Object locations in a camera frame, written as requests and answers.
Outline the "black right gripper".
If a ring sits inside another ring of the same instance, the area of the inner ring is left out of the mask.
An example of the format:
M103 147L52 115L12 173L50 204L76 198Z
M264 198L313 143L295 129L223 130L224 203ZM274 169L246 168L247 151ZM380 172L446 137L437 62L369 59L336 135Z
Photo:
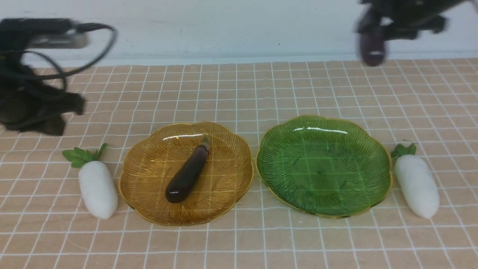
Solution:
M463 0L362 0L368 8L357 22L360 35L378 34L383 41L413 40L420 31L433 34L447 28L442 14Z

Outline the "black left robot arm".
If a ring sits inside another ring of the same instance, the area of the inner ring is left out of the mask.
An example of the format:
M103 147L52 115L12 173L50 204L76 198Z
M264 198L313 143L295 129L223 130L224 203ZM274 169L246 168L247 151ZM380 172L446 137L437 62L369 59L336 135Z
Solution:
M65 35L74 26L73 20L65 18L1 20L0 121L7 130L62 136L66 128L63 114L83 114L85 99L67 92L67 76L51 58L46 57L46 61L58 72L53 78L62 81L60 88L46 84L45 78L22 63L22 56L36 37Z

